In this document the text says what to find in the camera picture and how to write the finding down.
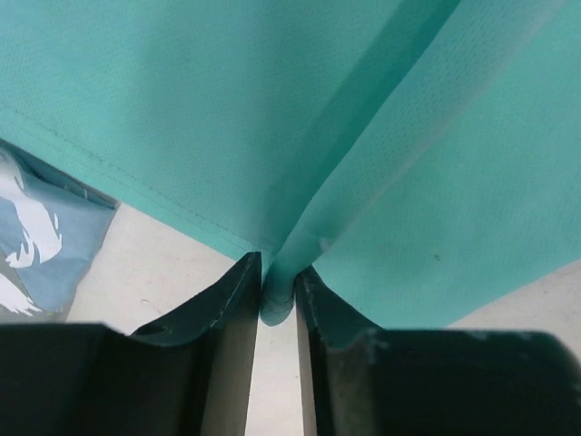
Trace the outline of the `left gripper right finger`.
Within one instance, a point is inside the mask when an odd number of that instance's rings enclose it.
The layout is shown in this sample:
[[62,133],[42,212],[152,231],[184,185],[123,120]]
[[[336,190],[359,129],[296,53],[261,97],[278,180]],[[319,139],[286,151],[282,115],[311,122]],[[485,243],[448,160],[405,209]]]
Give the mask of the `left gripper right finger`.
[[386,330],[313,268],[294,291],[308,435],[580,432],[580,364],[551,334]]

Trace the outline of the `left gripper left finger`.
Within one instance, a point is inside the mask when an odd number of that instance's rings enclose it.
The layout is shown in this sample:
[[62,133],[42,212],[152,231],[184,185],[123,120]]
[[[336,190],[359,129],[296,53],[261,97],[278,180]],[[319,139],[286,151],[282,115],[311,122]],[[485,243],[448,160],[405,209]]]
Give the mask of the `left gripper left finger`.
[[239,435],[261,255],[131,334],[102,324],[1,328],[4,435]]

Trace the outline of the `teal t shirt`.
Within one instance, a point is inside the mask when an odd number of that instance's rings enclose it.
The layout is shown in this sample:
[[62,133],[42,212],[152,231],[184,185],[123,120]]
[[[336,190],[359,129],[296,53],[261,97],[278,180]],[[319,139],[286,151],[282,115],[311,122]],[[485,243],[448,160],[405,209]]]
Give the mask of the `teal t shirt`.
[[580,255],[577,1],[4,1],[1,136],[439,327]]

